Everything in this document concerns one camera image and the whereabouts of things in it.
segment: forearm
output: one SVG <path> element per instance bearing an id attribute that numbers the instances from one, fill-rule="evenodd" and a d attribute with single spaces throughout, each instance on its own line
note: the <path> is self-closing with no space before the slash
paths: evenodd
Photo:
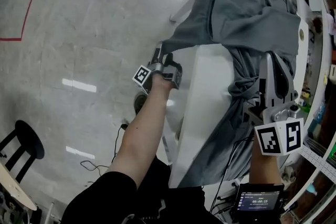
<path id="1" fill-rule="evenodd" d="M 253 141 L 249 183 L 281 184 L 277 158 L 275 156 L 266 156 L 261 154 L 256 135 Z"/>
<path id="2" fill-rule="evenodd" d="M 108 171 L 130 176 L 140 185 L 158 150 L 169 89 L 153 85 L 139 114 L 127 127 L 116 159 Z"/>

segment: gray fabric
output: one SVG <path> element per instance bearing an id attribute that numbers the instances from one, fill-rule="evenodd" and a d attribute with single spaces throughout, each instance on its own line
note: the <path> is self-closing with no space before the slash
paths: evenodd
<path id="1" fill-rule="evenodd" d="M 221 43 L 233 57 L 232 102 L 224 117 L 194 159 L 180 187 L 218 182 L 233 143 L 248 137 L 252 127 L 243 122 L 243 103 L 257 96 L 260 56 L 276 52 L 295 71 L 300 18 L 288 0 L 195 0 L 189 17 L 163 42 L 166 53 L 195 45 Z M 242 142 L 225 180 L 249 170 L 252 143 Z"/>

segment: stool leg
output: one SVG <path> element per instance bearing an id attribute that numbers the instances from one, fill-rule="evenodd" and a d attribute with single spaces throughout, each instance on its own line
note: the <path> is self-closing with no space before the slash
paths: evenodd
<path id="1" fill-rule="evenodd" d="M 28 161 L 25 163 L 25 165 L 22 167 L 21 171 L 17 174 L 16 176 L 16 181 L 18 183 L 21 182 L 22 178 L 25 176 L 26 172 L 28 171 L 28 169 L 31 167 L 31 165 L 33 164 L 34 160 L 36 160 L 36 154 L 30 156 L 30 158 L 28 159 Z"/>
<path id="2" fill-rule="evenodd" d="M 12 170 L 12 168 L 14 167 L 14 165 L 16 164 L 16 162 L 20 159 L 20 157 L 22 156 L 22 154 L 25 152 L 26 147 L 25 146 L 21 146 L 18 148 L 18 150 L 12 155 L 12 157 L 10 157 L 10 159 L 8 160 L 8 162 L 6 163 L 6 167 L 7 169 L 10 171 Z"/>
<path id="3" fill-rule="evenodd" d="M 7 135 L 5 137 L 5 139 L 3 139 L 1 142 L 0 142 L 0 151 L 4 149 L 5 146 L 7 146 L 7 144 L 14 138 L 16 137 L 16 132 L 15 130 L 12 131 L 9 135 Z"/>

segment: screen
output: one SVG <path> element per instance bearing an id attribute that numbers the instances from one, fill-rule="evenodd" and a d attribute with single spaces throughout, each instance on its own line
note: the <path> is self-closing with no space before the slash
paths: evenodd
<path id="1" fill-rule="evenodd" d="M 238 202 L 239 211 L 273 210 L 277 203 L 279 191 L 242 192 Z"/>

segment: black chair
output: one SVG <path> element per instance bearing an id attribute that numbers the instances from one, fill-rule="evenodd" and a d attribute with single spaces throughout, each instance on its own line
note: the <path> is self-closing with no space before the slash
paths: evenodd
<path id="1" fill-rule="evenodd" d="M 18 138 L 21 146 L 8 160 L 5 165 L 6 168 L 10 171 L 25 151 L 30 155 L 30 158 L 15 178 L 16 181 L 20 183 L 34 160 L 44 157 L 44 148 L 35 131 L 24 121 L 17 121 L 14 131 L 0 142 L 0 151 L 2 151 L 14 137 Z"/>

